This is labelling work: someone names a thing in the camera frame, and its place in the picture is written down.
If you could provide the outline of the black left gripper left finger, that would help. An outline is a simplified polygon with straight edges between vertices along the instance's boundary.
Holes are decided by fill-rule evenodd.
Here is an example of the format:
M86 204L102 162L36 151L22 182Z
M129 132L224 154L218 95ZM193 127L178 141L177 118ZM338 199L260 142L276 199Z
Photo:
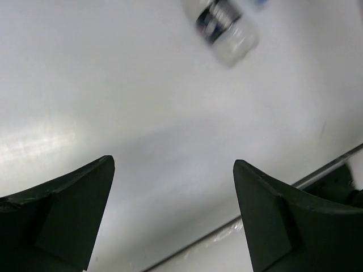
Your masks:
M1 271L86 271L114 174L106 155L1 197Z

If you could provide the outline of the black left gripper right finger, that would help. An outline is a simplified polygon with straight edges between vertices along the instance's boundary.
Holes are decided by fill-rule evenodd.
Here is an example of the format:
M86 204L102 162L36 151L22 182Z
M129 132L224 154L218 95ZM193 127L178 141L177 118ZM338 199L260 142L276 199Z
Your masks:
M244 160L233 176L254 271L362 270L362 191L347 165L303 189Z

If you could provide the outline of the clear bottle black label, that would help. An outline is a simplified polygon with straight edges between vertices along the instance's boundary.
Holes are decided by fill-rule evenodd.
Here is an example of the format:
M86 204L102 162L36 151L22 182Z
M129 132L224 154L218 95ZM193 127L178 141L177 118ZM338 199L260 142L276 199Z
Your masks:
M235 1L181 1L187 18L216 58L233 67L259 43L255 25Z

